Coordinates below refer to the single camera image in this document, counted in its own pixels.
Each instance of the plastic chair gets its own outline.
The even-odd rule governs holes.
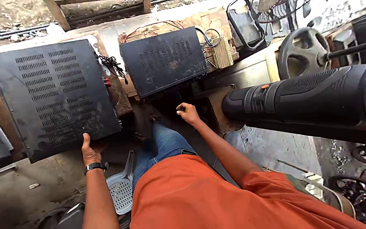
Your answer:
[[[118,215],[123,215],[132,209],[133,154],[134,152],[131,150],[122,172],[114,174],[106,180]]]

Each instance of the electronic device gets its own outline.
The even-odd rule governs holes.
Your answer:
[[[222,111],[232,120],[322,126],[366,124],[366,64],[298,76],[230,92]]]
[[[194,27],[128,42],[119,47],[140,98],[207,72]]]
[[[0,53],[0,95],[31,163],[122,128],[86,39]]]

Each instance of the watch strap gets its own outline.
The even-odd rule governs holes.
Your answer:
[[[88,164],[86,167],[84,167],[84,176],[87,173],[87,171],[92,170],[92,169],[106,170],[107,168],[105,167],[105,165],[102,165],[100,162],[94,162],[94,163]]]

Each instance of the pipe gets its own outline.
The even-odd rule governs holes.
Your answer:
[[[158,4],[158,3],[163,3],[166,2],[168,0],[155,0],[155,1],[151,1],[151,4]],[[85,16],[80,16],[80,17],[76,17],[76,18],[70,18],[69,20],[67,20],[67,22],[69,24],[78,24],[78,23],[82,23],[82,22],[86,22],[89,20],[95,20],[98,18],[105,18],[108,16],[111,16],[115,13],[122,13],[123,11],[126,10],[131,10],[131,9],[135,9],[135,8],[141,8],[143,7],[144,3],[138,3],[132,6],[126,6],[126,7],[121,7],[121,8],[117,8],[117,9],[112,9],[112,10],[108,10],[105,12],[101,12],[101,13],[95,13],[92,15],[85,15]]]
[[[45,28],[45,27],[48,27],[48,26],[49,26],[49,24],[44,24],[44,25],[33,26],[33,27],[25,28],[25,29],[8,31],[8,32],[0,33],[0,37],[5,36],[5,35],[10,35],[10,34],[21,33],[21,32],[29,31],[29,30],[33,30],[33,29]]]
[[[358,52],[365,51],[365,50],[366,50],[366,43],[363,43],[363,44],[359,44],[359,45],[351,47],[351,48],[338,50],[338,51],[335,51],[332,53],[326,53],[323,55],[323,59],[324,59],[324,61],[329,61],[330,59],[333,59],[333,58],[348,55],[351,53],[358,53]]]
[[[20,33],[16,33],[16,35],[28,34],[28,33],[36,32],[36,31],[40,31],[40,30],[45,30],[45,29],[46,29],[46,27],[39,28],[39,29],[34,29],[34,30],[29,30],[29,31],[23,31],[23,32],[20,32]],[[13,34],[8,34],[8,35],[5,35],[5,36],[0,36],[0,40],[8,39],[12,35]]]

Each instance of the left hand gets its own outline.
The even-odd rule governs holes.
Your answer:
[[[107,147],[107,144],[98,144],[90,147],[90,135],[88,133],[83,134],[83,146],[81,151],[83,153],[84,166],[94,162],[101,162],[101,152]]]

